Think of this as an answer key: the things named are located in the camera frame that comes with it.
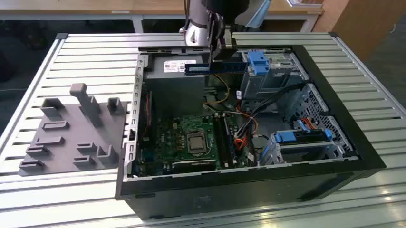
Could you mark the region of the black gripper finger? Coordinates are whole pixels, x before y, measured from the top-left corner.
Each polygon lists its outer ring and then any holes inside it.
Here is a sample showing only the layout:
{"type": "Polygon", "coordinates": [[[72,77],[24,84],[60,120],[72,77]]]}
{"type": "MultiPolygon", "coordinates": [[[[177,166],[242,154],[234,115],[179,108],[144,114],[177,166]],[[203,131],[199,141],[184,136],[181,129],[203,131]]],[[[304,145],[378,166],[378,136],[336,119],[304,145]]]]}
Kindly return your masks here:
{"type": "Polygon", "coordinates": [[[223,17],[208,11],[208,43],[209,43],[209,62],[215,61],[216,55],[222,48],[222,35],[223,35],[223,17]]]}
{"type": "Polygon", "coordinates": [[[236,52],[236,42],[232,38],[232,25],[223,23],[223,39],[222,39],[222,61],[231,58],[236,52]]]}

